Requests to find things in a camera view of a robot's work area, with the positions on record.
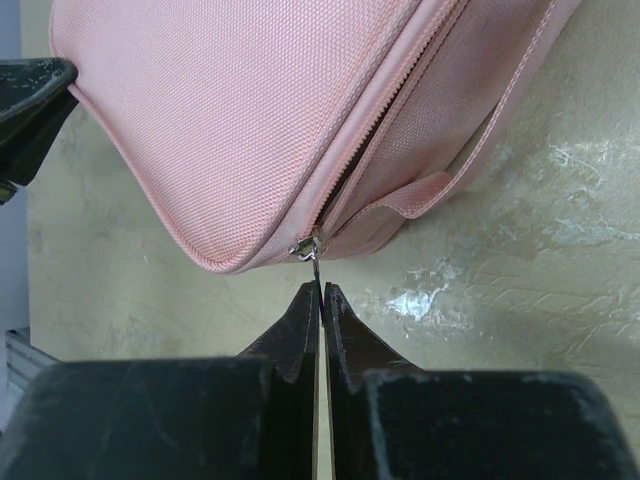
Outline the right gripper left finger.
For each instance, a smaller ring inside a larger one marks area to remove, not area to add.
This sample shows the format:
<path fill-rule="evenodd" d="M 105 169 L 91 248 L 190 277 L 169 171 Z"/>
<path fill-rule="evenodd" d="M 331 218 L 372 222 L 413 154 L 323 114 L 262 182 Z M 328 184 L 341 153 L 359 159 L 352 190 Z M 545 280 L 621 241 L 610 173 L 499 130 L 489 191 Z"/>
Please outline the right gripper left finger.
<path fill-rule="evenodd" d="M 315 281 L 303 283 L 285 313 L 238 356 L 267 358 L 281 378 L 293 384 L 305 362 L 317 359 L 319 326 L 319 288 Z"/>

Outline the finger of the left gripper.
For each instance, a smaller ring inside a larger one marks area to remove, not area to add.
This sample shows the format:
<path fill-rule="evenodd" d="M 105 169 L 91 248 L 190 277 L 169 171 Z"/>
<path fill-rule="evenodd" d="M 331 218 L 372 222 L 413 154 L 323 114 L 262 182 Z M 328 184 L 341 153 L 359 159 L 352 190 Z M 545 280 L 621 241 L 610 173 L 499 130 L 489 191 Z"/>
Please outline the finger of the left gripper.
<path fill-rule="evenodd" d="M 1 204 L 9 202 L 19 187 L 36 177 L 61 127 L 78 101 L 60 94 L 43 105 L 1 147 Z"/>
<path fill-rule="evenodd" d="M 20 134 L 39 131 L 40 124 L 53 121 L 76 98 L 70 93 L 77 78 L 68 60 L 53 58 L 1 61 L 1 144 L 8 145 Z"/>

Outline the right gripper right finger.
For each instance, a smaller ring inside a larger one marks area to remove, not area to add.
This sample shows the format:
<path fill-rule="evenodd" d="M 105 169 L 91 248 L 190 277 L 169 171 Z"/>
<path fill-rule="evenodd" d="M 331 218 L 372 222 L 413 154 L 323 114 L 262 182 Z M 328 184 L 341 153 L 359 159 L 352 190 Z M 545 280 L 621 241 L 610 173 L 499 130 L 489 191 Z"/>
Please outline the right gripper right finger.
<path fill-rule="evenodd" d="M 423 369 L 394 350 L 356 315 L 339 285 L 325 286 L 323 313 L 331 394 L 356 395 L 425 380 Z"/>

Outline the pink medicine kit case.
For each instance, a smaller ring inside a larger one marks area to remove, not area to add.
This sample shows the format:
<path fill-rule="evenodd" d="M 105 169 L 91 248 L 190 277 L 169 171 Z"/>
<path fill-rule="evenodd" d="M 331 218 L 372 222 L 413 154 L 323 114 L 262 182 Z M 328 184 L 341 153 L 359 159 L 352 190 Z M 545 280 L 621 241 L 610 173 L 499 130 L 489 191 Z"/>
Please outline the pink medicine kit case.
<path fill-rule="evenodd" d="M 56 1 L 52 53 L 175 241 L 370 253 L 462 190 L 573 1 Z"/>

